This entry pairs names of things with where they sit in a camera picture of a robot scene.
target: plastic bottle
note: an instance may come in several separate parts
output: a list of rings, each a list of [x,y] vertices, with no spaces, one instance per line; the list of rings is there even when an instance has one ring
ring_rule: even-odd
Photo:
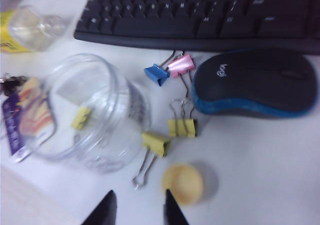
[[[65,30],[62,19],[39,15],[33,7],[1,13],[1,51],[8,53],[46,50]]]

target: black and blue mouse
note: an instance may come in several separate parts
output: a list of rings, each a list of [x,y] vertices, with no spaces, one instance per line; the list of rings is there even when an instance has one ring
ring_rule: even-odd
[[[287,49],[249,49],[213,56],[194,76],[192,100],[204,114],[249,111],[275,117],[308,112],[317,79],[301,54]]]

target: mouse scroll wheel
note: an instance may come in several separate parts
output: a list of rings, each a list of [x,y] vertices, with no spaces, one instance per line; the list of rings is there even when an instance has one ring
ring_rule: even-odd
[[[305,72],[292,69],[281,70],[280,74],[290,79],[305,80],[307,78],[307,74]]]

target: keyboard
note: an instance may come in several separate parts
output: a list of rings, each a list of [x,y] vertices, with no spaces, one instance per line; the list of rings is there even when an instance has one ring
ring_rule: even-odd
[[[150,49],[320,55],[320,0],[87,0],[74,37]]]

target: plastic container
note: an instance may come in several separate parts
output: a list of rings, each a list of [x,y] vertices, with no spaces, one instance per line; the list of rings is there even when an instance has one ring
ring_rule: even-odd
[[[142,146],[149,108],[137,88],[101,57],[78,54],[62,61],[43,84],[55,120],[46,141],[31,137],[32,153],[101,173],[121,169]],[[71,124],[79,108],[91,112],[82,129]],[[24,116],[32,116],[26,111]]]
[[[46,50],[65,30],[60,17],[40,15],[33,7],[1,13],[1,50],[8,53]]]

